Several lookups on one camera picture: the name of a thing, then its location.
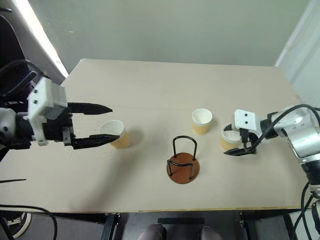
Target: wall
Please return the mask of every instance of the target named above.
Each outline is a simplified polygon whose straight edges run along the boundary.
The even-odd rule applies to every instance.
[[[320,1],[311,0],[276,66],[302,102],[320,107]]]
[[[63,64],[272,66],[308,0],[29,0]]]
[[[20,9],[12,0],[2,0],[0,1],[0,6],[12,10],[11,13],[2,12],[1,14],[13,27],[25,58],[39,66],[40,69],[50,76],[54,83],[61,84],[65,80],[65,76],[57,69],[47,52],[41,47],[32,30],[24,20]]]

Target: white paper cup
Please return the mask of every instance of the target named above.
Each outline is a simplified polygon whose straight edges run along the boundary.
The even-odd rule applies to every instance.
[[[192,112],[192,128],[198,135],[204,135],[212,120],[212,113],[205,108],[198,108]]]
[[[228,151],[234,149],[241,142],[240,133],[238,131],[225,131],[225,127],[229,124],[226,124],[221,129],[220,145],[221,147]]]
[[[129,135],[122,121],[111,120],[103,124],[99,129],[100,134],[119,135],[120,137],[110,142],[116,149],[125,149],[130,144]]]

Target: beige tabletop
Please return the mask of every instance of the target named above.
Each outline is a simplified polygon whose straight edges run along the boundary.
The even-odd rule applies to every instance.
[[[124,122],[131,145],[73,150],[62,143],[11,150],[0,163],[0,203],[53,212],[296,208],[306,177],[286,139],[261,144],[257,155],[223,154],[221,127],[236,109],[261,117],[297,104],[276,67],[82,59],[63,83],[69,102],[102,104],[103,115],[75,114],[78,138],[97,134],[108,120]],[[191,113],[207,108],[206,135],[192,131]],[[200,172],[191,183],[171,181],[166,161],[172,139],[198,143]],[[187,139],[177,152],[193,152]]]

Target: cup rim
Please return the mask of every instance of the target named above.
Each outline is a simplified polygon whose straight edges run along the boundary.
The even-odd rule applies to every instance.
[[[195,120],[195,114],[198,111],[205,111],[206,113],[208,113],[209,114],[209,121],[199,122],[199,121]],[[192,120],[194,121],[194,123],[196,123],[199,126],[208,125],[212,121],[212,118],[213,118],[212,112],[206,108],[197,108],[197,109],[193,110],[191,116],[192,116]]]
[[[121,130],[121,132],[120,132],[120,134],[119,134],[119,136],[120,136],[120,138],[121,138],[121,137],[125,134],[125,125],[124,125],[124,123],[123,123],[122,121],[116,120],[116,119],[110,120],[110,121],[107,121],[107,122],[101,124],[100,127],[99,127],[99,133],[100,133],[100,134],[109,134],[109,133],[102,133],[102,132],[101,132],[101,128],[104,127],[104,126],[106,126],[106,125],[109,125],[109,124],[111,124],[111,123],[120,123],[120,124],[121,124],[122,130]]]
[[[229,138],[225,135],[224,129],[225,129],[225,127],[228,126],[228,125],[229,125],[229,124],[227,123],[227,124],[223,125],[223,127],[221,128],[221,135],[222,135],[223,139],[224,139],[227,143],[229,143],[229,144],[238,144],[238,143],[240,143],[240,141],[241,141],[240,135],[239,135],[239,140],[229,139]]]

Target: wooden disc base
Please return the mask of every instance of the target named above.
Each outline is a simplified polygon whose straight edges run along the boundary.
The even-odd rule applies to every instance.
[[[190,179],[191,174],[191,166],[174,166],[170,164],[172,175],[170,176],[168,165],[166,166],[166,173],[169,178],[177,184],[188,184],[192,182],[199,173],[200,164],[197,159],[193,161],[193,156],[186,152],[181,152],[176,155],[176,157],[172,156],[170,158],[172,162],[177,164],[193,164],[193,177]]]

